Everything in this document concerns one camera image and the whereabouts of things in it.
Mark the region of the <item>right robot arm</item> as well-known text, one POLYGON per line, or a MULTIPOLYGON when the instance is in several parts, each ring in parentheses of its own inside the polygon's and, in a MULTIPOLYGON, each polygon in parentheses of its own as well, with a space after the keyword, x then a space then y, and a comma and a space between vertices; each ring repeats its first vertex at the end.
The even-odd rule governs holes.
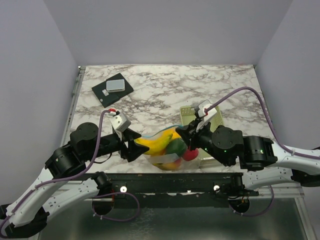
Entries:
POLYGON ((229 189, 240 196, 247 190, 282 183, 299 183, 302 187, 320 185, 320 151, 280 145, 270 138, 250 135, 220 125, 215 131, 207 124, 201 129, 192 121, 176 128, 191 149, 202 149, 226 167, 239 163, 246 170, 241 178, 230 182, 229 189))

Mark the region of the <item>orange toy orange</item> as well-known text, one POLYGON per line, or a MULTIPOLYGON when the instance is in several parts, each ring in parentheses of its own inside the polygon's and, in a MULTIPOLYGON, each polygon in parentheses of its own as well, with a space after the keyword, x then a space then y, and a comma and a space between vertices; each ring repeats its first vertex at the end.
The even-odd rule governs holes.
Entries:
POLYGON ((173 162, 168 162, 168 163, 154 163, 153 165, 163 171, 175 171, 180 168, 182 164, 182 159, 177 159, 176 161, 173 162))

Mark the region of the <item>red toy apple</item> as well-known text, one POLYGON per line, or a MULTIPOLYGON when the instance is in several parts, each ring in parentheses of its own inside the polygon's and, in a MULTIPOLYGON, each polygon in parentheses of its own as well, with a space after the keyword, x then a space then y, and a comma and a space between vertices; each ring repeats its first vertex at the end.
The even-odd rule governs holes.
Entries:
POLYGON ((182 158, 186 162, 190 162, 195 160, 198 157, 198 155, 199 155, 199 150, 197 148, 194 150, 187 149, 185 153, 182 155, 182 158))

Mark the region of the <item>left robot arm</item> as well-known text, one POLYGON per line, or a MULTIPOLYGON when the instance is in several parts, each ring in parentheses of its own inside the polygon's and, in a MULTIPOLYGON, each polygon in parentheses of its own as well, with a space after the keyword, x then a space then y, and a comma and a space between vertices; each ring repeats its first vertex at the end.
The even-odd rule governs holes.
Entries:
POLYGON ((4 239, 29 238, 41 232, 55 214, 71 204, 112 193, 112 182, 103 172, 96 172, 87 180, 65 193, 53 194, 68 181, 77 179, 86 169, 86 162, 114 152, 132 162, 149 150, 135 139, 141 135, 129 128, 122 137, 115 132, 101 137, 96 124, 85 122, 70 134, 69 142, 56 149, 45 162, 39 176, 15 202, 0 207, 4 239))

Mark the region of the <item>green toy fruit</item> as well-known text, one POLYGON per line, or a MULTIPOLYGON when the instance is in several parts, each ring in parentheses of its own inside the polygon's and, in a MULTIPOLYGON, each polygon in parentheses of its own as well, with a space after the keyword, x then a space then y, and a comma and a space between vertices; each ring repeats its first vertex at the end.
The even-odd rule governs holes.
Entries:
POLYGON ((172 140, 165 149, 165 154, 176 154, 181 157, 187 150, 187 145, 181 138, 175 138, 172 140))

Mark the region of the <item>clear zip top bag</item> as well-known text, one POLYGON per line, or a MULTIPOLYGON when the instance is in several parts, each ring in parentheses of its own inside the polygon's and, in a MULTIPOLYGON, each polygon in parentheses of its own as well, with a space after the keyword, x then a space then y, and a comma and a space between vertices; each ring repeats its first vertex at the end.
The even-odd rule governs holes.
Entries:
POLYGON ((172 125, 134 140, 136 144, 148 147, 143 156, 151 165, 170 172, 199 168, 199 150, 190 150, 176 131, 179 127, 172 125))

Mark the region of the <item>yellow toy banana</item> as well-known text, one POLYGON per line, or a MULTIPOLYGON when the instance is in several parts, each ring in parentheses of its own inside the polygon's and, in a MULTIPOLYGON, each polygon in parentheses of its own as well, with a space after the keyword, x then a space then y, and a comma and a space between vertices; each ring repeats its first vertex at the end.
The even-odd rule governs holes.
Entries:
POLYGON ((165 148, 175 139, 180 139, 181 136, 176 132, 175 128, 170 128, 155 134, 152 137, 140 137, 135 139, 135 143, 148 147, 149 150, 144 153, 147 156, 154 156, 162 153, 165 148))

